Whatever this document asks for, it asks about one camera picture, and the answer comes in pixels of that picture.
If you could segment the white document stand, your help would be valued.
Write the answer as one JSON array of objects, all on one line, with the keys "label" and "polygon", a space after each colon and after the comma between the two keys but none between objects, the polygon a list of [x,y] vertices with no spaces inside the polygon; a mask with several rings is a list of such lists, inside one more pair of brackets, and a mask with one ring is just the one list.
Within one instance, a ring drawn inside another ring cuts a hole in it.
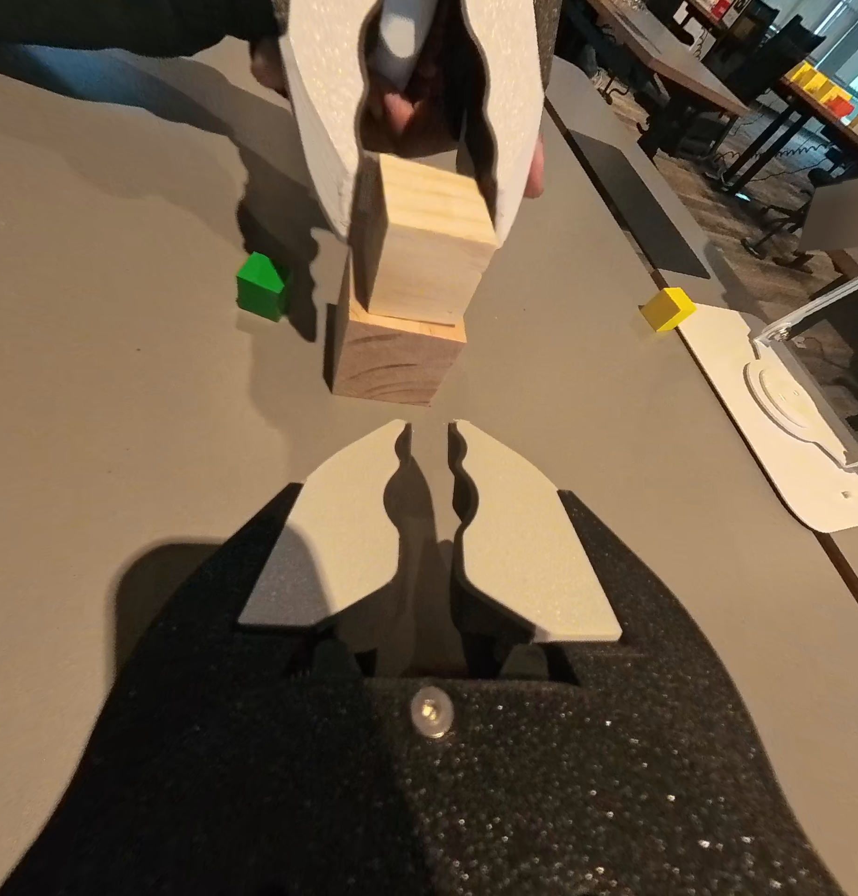
[{"label": "white document stand", "polygon": [[760,409],[780,429],[817,446],[840,469],[858,472],[858,437],[831,409],[820,409],[815,398],[820,387],[796,379],[789,364],[792,356],[784,346],[796,327],[807,329],[817,314],[855,292],[858,276],[766,325],[751,341],[754,358],[746,364],[744,377]]}]

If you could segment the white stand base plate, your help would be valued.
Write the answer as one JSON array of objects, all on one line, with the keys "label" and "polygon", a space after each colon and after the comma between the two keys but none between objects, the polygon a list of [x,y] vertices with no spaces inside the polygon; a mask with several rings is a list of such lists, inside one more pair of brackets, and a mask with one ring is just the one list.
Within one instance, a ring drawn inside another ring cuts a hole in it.
[{"label": "white stand base plate", "polygon": [[[698,305],[678,326],[683,341],[719,397],[729,417],[759,462],[778,496],[806,527],[823,533],[858,527],[858,472],[840,469],[821,449],[780,429],[760,409],[744,377],[754,359],[752,339],[763,322],[729,308]],[[811,387],[816,380],[785,343],[796,379]],[[828,397],[815,395],[821,410],[831,409]]]}]

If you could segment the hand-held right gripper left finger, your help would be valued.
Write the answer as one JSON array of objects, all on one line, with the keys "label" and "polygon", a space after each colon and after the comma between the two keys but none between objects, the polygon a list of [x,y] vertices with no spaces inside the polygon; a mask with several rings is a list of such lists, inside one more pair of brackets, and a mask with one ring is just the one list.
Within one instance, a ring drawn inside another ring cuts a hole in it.
[{"label": "hand-held right gripper left finger", "polygon": [[401,528],[387,492],[411,458],[392,420],[331,455],[304,481],[238,617],[247,630],[334,629],[378,651],[403,614]]}]

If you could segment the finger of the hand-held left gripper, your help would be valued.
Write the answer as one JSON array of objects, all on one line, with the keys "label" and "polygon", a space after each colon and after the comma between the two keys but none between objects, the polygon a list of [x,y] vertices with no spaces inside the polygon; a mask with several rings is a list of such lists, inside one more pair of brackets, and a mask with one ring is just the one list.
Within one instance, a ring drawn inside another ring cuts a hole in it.
[{"label": "finger of the hand-held left gripper", "polygon": [[534,4],[464,1],[465,116],[462,140],[499,245],[527,185],[544,105]]},{"label": "finger of the hand-held left gripper", "polygon": [[363,158],[366,27],[380,2],[294,1],[280,52],[304,159],[331,229],[351,228]]}]

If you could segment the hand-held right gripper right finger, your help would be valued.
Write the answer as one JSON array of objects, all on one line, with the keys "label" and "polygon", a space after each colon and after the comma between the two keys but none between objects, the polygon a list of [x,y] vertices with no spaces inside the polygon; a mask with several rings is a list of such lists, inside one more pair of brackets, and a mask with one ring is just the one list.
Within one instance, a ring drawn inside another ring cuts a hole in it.
[{"label": "hand-held right gripper right finger", "polygon": [[555,484],[468,420],[449,424],[455,574],[541,644],[618,642],[623,629]]}]

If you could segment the pale wooden cube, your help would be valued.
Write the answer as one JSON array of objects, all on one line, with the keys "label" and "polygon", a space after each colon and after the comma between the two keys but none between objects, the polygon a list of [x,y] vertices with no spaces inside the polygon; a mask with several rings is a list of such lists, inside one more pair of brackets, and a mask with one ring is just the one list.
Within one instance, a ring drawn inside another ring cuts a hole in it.
[{"label": "pale wooden cube", "polygon": [[461,322],[498,248],[465,175],[374,154],[358,182],[349,243],[356,297],[372,315]]}]

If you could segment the grey table corner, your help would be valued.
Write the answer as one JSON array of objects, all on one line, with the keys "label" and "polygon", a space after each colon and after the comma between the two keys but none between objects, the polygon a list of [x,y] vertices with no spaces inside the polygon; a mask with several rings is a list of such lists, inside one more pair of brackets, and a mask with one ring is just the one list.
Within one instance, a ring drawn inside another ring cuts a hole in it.
[{"label": "grey table corner", "polygon": [[858,248],[858,177],[816,188],[796,249]]}]

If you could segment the green house-shaped block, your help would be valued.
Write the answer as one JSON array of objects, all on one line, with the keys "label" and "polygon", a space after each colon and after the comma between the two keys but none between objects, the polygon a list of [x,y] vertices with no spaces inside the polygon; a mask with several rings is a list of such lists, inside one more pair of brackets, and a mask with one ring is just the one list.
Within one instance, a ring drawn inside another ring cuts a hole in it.
[{"label": "green house-shaped block", "polygon": [[288,314],[292,270],[261,252],[252,252],[236,274],[236,305],[271,322]]}]

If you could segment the small yellow cube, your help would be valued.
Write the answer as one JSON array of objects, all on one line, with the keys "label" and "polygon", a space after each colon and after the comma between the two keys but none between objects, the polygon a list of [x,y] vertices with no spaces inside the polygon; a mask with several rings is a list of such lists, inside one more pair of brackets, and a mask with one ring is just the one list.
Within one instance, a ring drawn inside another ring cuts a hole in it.
[{"label": "small yellow cube", "polygon": [[697,310],[681,287],[664,287],[639,308],[642,318],[656,332],[675,330]]}]

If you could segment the black office chair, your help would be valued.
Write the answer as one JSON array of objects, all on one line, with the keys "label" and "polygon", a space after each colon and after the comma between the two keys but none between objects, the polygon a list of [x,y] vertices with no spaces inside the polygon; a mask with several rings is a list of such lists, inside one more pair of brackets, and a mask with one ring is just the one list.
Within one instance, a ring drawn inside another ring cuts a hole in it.
[{"label": "black office chair", "polygon": [[749,104],[803,62],[825,40],[806,28],[801,16],[753,47],[722,36],[703,58],[703,65],[742,102]]}]

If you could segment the small yellow bins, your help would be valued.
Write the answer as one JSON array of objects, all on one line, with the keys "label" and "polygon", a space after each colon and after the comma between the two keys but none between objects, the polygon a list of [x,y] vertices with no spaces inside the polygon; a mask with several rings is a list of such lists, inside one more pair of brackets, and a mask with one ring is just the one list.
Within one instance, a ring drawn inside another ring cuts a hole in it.
[{"label": "small yellow bins", "polygon": [[851,93],[806,61],[787,72],[786,78],[827,108],[835,118],[846,118],[855,110]]}]

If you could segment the person's blue jeans leg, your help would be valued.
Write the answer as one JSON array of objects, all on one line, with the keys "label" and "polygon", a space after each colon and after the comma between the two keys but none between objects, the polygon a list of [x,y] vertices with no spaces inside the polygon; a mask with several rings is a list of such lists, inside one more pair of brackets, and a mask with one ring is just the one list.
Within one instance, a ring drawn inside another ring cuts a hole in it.
[{"label": "person's blue jeans leg", "polygon": [[190,101],[217,109],[236,93],[248,93],[202,62],[115,49],[0,44],[0,74],[64,96],[146,108]]}]

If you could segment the brown long table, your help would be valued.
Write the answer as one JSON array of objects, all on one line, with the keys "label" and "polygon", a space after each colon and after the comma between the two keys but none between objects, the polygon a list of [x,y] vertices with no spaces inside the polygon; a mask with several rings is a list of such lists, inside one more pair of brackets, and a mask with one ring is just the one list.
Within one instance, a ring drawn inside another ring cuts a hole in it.
[{"label": "brown long table", "polygon": [[667,105],[638,140],[649,159],[676,147],[684,126],[699,106],[709,104],[729,118],[744,118],[749,113],[748,107],[647,8],[613,1],[588,4],[633,58],[649,73],[658,74],[666,86]]}]

